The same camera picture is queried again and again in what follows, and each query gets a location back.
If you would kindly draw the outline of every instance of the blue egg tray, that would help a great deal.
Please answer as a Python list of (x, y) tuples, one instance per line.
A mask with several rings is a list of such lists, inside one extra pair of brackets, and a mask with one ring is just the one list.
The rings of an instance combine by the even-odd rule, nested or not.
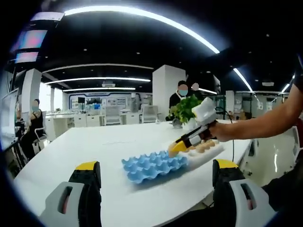
[(169, 157), (167, 151), (153, 152), (150, 155), (140, 155), (130, 157), (128, 160), (122, 159), (124, 170), (131, 182), (142, 183), (144, 179), (155, 179), (159, 175), (166, 175), (170, 171), (176, 171), (188, 165), (186, 157)]

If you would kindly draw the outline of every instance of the black ceiling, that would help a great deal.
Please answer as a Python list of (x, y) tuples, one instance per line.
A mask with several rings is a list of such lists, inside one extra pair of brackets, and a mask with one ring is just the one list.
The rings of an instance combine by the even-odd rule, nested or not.
[[(106, 5), (90, 1), (78, 6)], [(148, 4), (119, 1), (113, 5), (134, 6), (151, 11), (192, 29), (217, 49), (214, 54), (188, 34), (147, 17), (117, 12), (81, 13), (64, 16), (58, 24), (36, 22), (31, 29), (48, 29), (37, 62), (19, 64), (18, 70), (35, 67), (40, 71), (58, 67), (115, 63), (157, 69), (167, 64), (185, 69), (189, 80), (213, 90), (208, 78), (214, 74), (227, 89), (248, 90), (233, 68), (238, 68), (253, 90), (280, 91), (294, 73), (300, 52), (302, 20), (295, 5), (236, 4), (223, 1), (151, 1)], [(73, 1), (57, 1), (52, 11), (75, 7)], [(125, 66), (89, 66), (49, 72), (57, 79), (82, 77), (152, 78), (152, 69)], [(272, 81), (273, 87), (262, 86)], [(72, 88), (96, 87), (102, 81), (66, 82)], [(152, 83), (117, 81), (117, 86), (151, 92)]]

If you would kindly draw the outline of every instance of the white table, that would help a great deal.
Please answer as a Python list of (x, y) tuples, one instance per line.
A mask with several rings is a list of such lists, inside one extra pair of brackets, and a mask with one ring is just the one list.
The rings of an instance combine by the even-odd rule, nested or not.
[[(101, 222), (104, 227), (162, 226), (203, 200), (212, 190), (209, 161), (160, 184), (136, 186), (126, 177), (121, 159), (166, 149), (185, 131), (167, 122), (136, 125), (72, 128), (38, 153), (15, 178), (25, 203), (36, 214), (61, 182), (68, 181), (83, 162), (99, 161), (101, 171)], [(249, 149), (250, 140), (235, 141), (234, 161)], [(232, 158), (232, 143), (217, 158)]]

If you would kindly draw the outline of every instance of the window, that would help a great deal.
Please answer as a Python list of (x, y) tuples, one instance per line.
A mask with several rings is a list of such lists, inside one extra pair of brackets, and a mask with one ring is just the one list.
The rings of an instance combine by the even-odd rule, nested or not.
[(62, 90), (55, 88), (54, 95), (53, 95), (53, 108), (54, 110), (60, 108), (63, 109), (63, 98), (62, 98)]
[(39, 108), (42, 111), (51, 110), (51, 86), (46, 85), (44, 83), (40, 83), (39, 100), (40, 100)]

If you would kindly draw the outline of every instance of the face mask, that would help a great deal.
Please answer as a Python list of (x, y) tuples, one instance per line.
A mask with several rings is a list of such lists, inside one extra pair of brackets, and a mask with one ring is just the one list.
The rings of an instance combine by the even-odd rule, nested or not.
[(33, 110), (33, 112), (38, 112), (39, 111), (39, 107), (38, 106), (32, 106), (32, 110)]
[(188, 91), (187, 90), (179, 90), (181, 96), (186, 96)]

